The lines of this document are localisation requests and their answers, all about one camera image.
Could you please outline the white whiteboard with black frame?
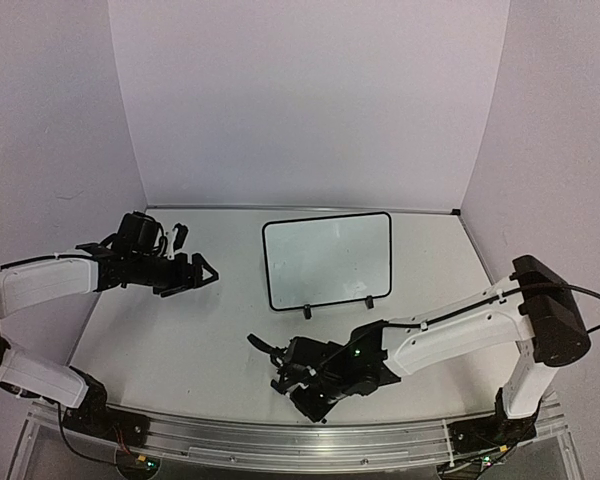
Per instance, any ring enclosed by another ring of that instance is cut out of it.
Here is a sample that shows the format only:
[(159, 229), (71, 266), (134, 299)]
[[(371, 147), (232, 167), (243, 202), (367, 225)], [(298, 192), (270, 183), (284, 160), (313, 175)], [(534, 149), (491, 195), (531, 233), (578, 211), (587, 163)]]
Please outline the white whiteboard with black frame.
[(287, 312), (363, 302), (393, 290), (393, 221), (384, 211), (270, 221), (261, 229), (268, 302)]

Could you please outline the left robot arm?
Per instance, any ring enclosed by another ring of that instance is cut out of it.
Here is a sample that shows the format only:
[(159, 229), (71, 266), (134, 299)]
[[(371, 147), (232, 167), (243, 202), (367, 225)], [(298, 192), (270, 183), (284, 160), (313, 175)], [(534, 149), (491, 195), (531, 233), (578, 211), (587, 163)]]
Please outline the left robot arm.
[(122, 431), (106, 387), (68, 365), (70, 346), (107, 290), (138, 286), (166, 298), (217, 282), (204, 256), (180, 252), (181, 244), (113, 234), (0, 265), (0, 387), (56, 404), (63, 425), (92, 436)]

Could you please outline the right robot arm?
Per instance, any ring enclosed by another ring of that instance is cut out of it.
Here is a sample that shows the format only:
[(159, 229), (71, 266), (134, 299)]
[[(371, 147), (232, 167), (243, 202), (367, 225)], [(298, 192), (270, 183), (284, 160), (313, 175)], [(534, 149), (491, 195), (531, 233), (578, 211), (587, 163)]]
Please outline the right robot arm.
[(541, 399), (558, 370), (591, 348), (574, 298), (579, 288), (531, 255), (481, 293), (407, 320), (378, 320), (354, 329), (347, 343), (296, 336), (284, 348), (254, 334), (248, 342), (269, 356), (271, 386), (314, 423), (343, 399), (368, 396), (429, 366), (514, 342), (519, 357), (495, 396), (495, 411), (449, 427), (459, 452), (511, 447), (535, 433)]

